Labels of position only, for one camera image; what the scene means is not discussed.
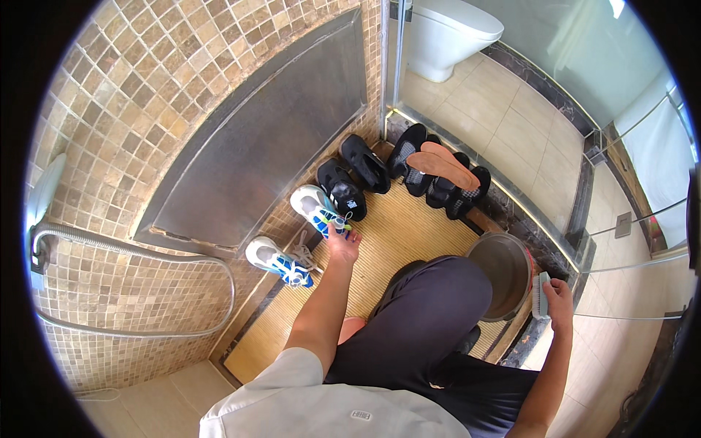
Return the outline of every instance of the white t-shirt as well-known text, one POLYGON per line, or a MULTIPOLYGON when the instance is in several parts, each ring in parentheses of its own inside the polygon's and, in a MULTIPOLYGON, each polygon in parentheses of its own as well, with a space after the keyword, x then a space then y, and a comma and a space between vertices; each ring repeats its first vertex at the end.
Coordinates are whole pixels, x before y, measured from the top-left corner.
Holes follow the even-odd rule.
POLYGON ((322 382, 319 358, 305 348, 288 348, 202 417, 200 438, 470 438, 455 417, 413 392, 322 382))

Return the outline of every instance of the dark gray pants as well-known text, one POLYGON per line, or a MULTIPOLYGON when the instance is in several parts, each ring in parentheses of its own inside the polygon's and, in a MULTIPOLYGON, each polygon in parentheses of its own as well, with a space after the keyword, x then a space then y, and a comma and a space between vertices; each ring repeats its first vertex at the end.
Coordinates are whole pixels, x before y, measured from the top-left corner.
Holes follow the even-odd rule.
POLYGON ((438 403, 473 438, 502 437, 538 373, 455 352, 490 302, 491 284, 477 265, 433 259, 397 282, 367 326, 339 345, 325 382, 409 390, 438 403))

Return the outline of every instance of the white sneaker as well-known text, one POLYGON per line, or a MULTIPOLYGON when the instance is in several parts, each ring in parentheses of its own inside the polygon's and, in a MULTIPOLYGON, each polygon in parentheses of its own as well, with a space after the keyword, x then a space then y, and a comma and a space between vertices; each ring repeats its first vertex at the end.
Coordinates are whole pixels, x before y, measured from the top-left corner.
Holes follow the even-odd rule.
POLYGON ((278 274, 292 287, 311 287, 314 284, 309 275, 310 266, 285 254, 272 239, 265 236, 251 240, 246 247, 246 259, 257 268, 278 274))
POLYGON ((338 234, 345 233, 351 229, 348 220, 341 216, 322 189, 317 186, 307 184, 299 187, 290 196, 290 205, 294 211, 306 218, 314 228, 319 231, 324 238, 329 238, 329 225, 338 234))

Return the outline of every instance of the scrub brush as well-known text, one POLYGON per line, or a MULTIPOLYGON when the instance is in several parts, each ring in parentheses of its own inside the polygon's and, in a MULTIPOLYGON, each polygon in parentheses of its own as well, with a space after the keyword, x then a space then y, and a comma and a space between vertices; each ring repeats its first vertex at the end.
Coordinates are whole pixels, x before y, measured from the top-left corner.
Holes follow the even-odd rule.
POLYGON ((550 317, 547 315, 547 297, 545 292, 543 292, 543 283, 549 281, 550 276, 545 271, 533 279, 533 309, 531 312, 537 320, 544 320, 550 317))

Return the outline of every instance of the metal shower hose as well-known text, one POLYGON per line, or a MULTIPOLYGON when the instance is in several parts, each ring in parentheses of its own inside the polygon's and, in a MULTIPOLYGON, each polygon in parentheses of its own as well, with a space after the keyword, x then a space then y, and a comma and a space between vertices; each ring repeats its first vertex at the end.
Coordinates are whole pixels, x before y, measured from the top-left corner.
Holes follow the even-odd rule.
POLYGON ((147 257, 153 260, 165 261, 168 263, 196 263, 196 262, 209 262, 220 265, 226 275, 229 277, 229 282, 231 284, 231 302, 229 303, 229 309, 227 310, 222 321, 215 327, 200 331, 126 331, 126 330, 115 330, 115 329, 101 329, 99 327, 92 327, 89 325, 74 324, 73 322, 66 322, 55 318, 42 310, 35 308, 36 314, 45 322, 51 325, 62 327, 63 329, 79 331, 81 333, 87 334, 100 334, 105 336, 115 336, 118 338, 194 338, 199 336, 207 336, 208 334, 215 333, 220 330, 226 324, 229 316, 233 312, 233 299, 235 297, 234 283, 233 283, 233 273, 231 268, 223 260, 217 259, 216 257, 209 256, 173 256, 170 254, 164 254, 158 251, 151 251, 150 249, 145 249, 138 247, 136 245, 131 245, 126 242, 121 242, 113 238, 108 238, 103 235, 91 233, 90 231, 81 230, 68 225, 54 224, 51 222, 41 222, 36 225, 32 235, 32 253, 38 254, 39 240, 45 235, 55 235, 59 238, 64 238, 66 240, 71 240, 72 242, 83 243, 84 245, 89 245, 92 247, 107 249, 109 251, 119 252, 121 254, 129 254, 133 256, 147 257))

